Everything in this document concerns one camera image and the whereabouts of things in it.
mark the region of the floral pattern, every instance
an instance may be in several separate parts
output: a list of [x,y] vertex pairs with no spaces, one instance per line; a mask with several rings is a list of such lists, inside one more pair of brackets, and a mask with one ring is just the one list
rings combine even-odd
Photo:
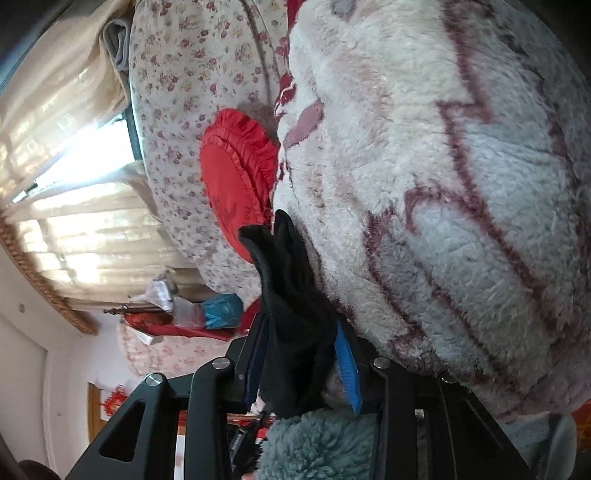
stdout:
[[127,325],[117,327],[119,348],[129,369],[138,377],[160,372],[168,378],[192,374],[200,366],[224,356],[229,343],[215,338],[164,336],[162,341],[146,345]]
[[131,32],[132,103],[160,217],[207,285],[237,293],[246,305],[260,295],[258,274],[216,222],[199,147],[223,108],[239,109],[276,135],[286,15],[277,0],[143,0]]

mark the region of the blue bag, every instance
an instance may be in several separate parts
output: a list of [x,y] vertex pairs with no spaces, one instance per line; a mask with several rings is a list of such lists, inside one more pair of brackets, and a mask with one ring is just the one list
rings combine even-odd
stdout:
[[201,302],[205,314],[205,328],[236,328],[240,325],[243,305],[235,293],[221,294],[210,300]]

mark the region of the brown fringe trim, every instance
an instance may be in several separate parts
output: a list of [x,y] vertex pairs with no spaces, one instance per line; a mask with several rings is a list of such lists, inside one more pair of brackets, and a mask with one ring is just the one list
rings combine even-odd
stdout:
[[0,244],[27,281],[39,292],[49,305],[57,310],[82,333],[96,335],[98,330],[92,322],[82,318],[59,296],[49,281],[37,272],[31,258],[22,251],[14,227],[0,216]]

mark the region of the red ruffled cushion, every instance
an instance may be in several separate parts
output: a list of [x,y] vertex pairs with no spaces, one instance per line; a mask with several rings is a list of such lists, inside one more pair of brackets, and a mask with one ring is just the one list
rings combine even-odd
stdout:
[[219,112],[203,134],[199,161],[209,201],[228,243],[248,262],[238,229],[270,225],[277,153],[263,128],[238,110]]

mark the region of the curtain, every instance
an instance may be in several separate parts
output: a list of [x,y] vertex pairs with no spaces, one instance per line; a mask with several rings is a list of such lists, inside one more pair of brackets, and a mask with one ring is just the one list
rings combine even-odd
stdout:
[[126,79],[113,68],[102,28],[130,0],[65,15],[33,45],[0,98],[0,206],[7,207],[85,128],[121,113]]
[[73,305],[126,303],[166,267],[187,297],[211,295],[158,220],[140,161],[97,180],[49,187],[6,210],[5,221],[36,270]]

